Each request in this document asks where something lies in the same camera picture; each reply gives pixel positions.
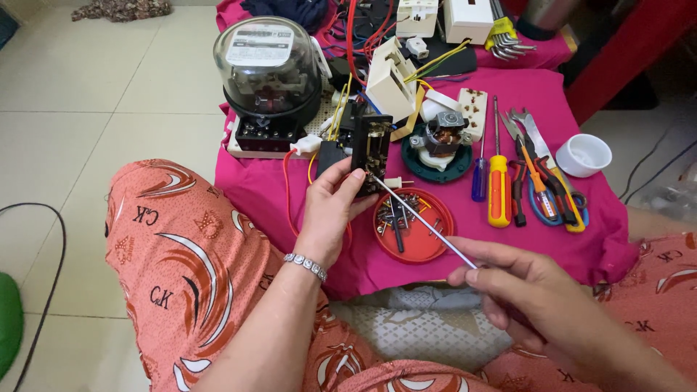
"yellow screwdriver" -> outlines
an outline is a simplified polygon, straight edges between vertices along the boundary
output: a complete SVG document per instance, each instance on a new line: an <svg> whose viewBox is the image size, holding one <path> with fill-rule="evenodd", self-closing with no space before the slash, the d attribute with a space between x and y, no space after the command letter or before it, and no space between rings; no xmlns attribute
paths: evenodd
<svg viewBox="0 0 697 392"><path fill-rule="evenodd" d="M501 155L498 143L498 98L493 96L493 121L496 129L496 155L489 159L489 224L506 227L511 223L511 178L508 159Z"/></svg>

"transparent meter cover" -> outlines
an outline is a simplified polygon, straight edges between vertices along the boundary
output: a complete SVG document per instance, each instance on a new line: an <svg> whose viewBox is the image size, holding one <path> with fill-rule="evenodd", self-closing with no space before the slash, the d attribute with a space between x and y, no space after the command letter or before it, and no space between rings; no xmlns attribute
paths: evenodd
<svg viewBox="0 0 697 392"><path fill-rule="evenodd" d="M283 17L253 17L228 27L215 41L213 57L236 111L288 112L321 88L310 37Z"/></svg>

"person's left hand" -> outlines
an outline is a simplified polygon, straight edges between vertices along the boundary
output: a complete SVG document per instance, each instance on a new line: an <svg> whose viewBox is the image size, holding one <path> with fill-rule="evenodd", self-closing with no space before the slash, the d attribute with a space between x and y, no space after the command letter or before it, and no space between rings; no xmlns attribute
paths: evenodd
<svg viewBox="0 0 697 392"><path fill-rule="evenodd" d="M365 179L362 169L354 170L335 190L350 169L351 157L329 167L307 189L305 217L293 253L307 257L325 270L339 257L346 225L378 201L378 195L371 195L353 203Z"/></svg>

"white cup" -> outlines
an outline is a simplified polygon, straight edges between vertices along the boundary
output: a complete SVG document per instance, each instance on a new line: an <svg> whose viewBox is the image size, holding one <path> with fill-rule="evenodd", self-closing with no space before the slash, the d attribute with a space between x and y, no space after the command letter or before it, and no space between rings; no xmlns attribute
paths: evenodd
<svg viewBox="0 0 697 392"><path fill-rule="evenodd" d="M590 177L612 161L610 147L599 138L581 133L568 139L557 150L557 165L568 175Z"/></svg>

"patterned pajama pants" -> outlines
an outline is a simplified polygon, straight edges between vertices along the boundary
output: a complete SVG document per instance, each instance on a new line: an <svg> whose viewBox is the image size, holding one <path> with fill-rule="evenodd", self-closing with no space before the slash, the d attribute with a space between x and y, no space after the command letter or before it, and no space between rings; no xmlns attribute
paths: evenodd
<svg viewBox="0 0 697 392"><path fill-rule="evenodd" d="M105 236L106 261L118 274L154 392L189 391L283 264L283 254L217 188L167 160L131 163L116 173ZM697 345L688 327L697 325L694 298L680 308L697 295L689 282L697 276L691 238L647 244L637 268L601 300L657 351L676 358L680 370L694 373ZM570 382L545 358L515 349L480 376L423 361L383 362L319 294L303 391L592 389Z"/></svg>

